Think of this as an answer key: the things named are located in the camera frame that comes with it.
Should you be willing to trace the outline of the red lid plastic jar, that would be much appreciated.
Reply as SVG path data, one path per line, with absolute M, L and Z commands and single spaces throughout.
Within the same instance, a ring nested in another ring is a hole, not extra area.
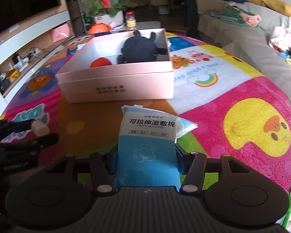
M 126 28 L 127 30 L 135 30 L 137 22 L 135 20 L 135 14 L 133 11 L 126 12 Z

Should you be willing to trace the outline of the colourful play mat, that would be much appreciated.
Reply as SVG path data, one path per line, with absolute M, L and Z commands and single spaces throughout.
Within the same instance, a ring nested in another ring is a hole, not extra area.
M 211 158 L 231 154 L 282 186 L 291 203 L 291 102 L 273 82 L 244 61 L 207 43 L 168 34 L 172 56 L 185 60 L 175 70 L 174 97 L 169 100 L 138 100 L 137 105 L 178 115 L 197 123 L 197 128 L 179 138 L 187 151 L 198 151 Z M 95 151 L 109 151 L 118 137 L 123 102 L 69 104 L 57 84 L 49 90 L 18 90 L 2 113 L 7 120 L 40 119 L 53 132 L 62 135 L 60 148 L 44 150 L 40 163 L 45 165 L 65 151 L 80 158 Z M 287 125 L 276 132 L 272 157 L 253 139 L 240 149 L 233 147 L 225 130 L 230 118 L 244 127 L 249 123 L 251 137 L 265 142 L 271 135 L 275 118 Z M 291 231 L 291 204 L 283 224 Z

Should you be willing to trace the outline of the green clothes pile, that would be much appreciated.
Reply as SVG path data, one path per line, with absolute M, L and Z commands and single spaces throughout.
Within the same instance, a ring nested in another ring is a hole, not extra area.
M 253 14 L 241 9 L 238 5 L 229 4 L 221 12 L 207 12 L 222 22 L 229 23 L 239 27 L 259 27 L 262 22 L 260 15 Z

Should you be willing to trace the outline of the white floral cloth pile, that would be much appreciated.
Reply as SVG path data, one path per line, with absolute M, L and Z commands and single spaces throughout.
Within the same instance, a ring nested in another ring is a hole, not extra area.
M 291 28 L 276 26 L 271 33 L 269 46 L 280 53 L 288 51 L 291 57 Z

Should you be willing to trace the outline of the pink orchid potted plant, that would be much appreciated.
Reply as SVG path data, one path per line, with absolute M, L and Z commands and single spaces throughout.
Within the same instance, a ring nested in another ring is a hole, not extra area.
M 94 18 L 94 22 L 104 23 L 110 28 L 122 26 L 124 24 L 123 10 L 127 7 L 124 0 L 82 0 L 89 15 Z

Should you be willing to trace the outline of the small doll figure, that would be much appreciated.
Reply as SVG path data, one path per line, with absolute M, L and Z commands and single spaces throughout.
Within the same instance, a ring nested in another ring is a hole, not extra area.
M 31 130 L 37 137 L 42 137 L 50 133 L 48 126 L 39 119 L 31 123 Z

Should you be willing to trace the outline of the black plush toy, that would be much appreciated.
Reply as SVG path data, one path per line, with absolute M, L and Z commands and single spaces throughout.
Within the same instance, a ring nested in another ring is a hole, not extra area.
M 157 47 L 156 33 L 151 32 L 150 38 L 141 36 L 138 30 L 133 32 L 133 36 L 128 38 L 117 57 L 118 64 L 155 62 L 158 55 L 166 55 L 167 49 Z

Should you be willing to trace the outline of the yellow pillow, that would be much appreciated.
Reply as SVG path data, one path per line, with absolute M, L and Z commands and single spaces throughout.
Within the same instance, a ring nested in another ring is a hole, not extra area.
M 291 5 L 279 0 L 247 0 L 250 3 L 267 7 L 282 15 L 291 17 Z

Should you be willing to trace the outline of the grey covered sofa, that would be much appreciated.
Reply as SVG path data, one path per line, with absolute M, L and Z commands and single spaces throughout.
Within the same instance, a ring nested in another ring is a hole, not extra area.
M 241 27 L 225 23 L 209 15 L 222 12 L 229 2 L 222 0 L 196 0 L 199 17 L 198 31 L 203 39 L 219 44 L 241 60 L 259 70 L 280 87 L 291 99 L 291 65 L 278 56 L 268 42 L 277 26 L 291 28 L 291 17 L 253 3 L 238 6 L 262 17 L 260 27 Z

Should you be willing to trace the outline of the pink cardboard box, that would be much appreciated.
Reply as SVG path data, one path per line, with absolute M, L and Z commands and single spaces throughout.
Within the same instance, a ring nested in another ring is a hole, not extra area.
M 155 62 L 118 64 L 117 57 L 132 31 L 92 38 L 56 73 L 69 103 L 117 100 L 172 99 L 173 65 L 170 53 Z M 100 57 L 112 65 L 90 68 Z

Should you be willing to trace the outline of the pink paper bag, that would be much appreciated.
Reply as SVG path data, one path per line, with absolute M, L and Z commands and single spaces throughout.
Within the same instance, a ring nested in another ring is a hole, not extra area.
M 62 24 L 51 30 L 53 42 L 58 42 L 71 36 L 70 22 Z

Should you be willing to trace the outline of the red plastic figure toy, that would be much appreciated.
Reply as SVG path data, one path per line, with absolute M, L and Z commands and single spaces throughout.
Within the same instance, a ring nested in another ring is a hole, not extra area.
M 109 66 L 109 65 L 112 65 L 112 63 L 107 58 L 100 57 L 98 59 L 95 59 L 90 64 L 90 68 L 102 67 L 102 66 Z

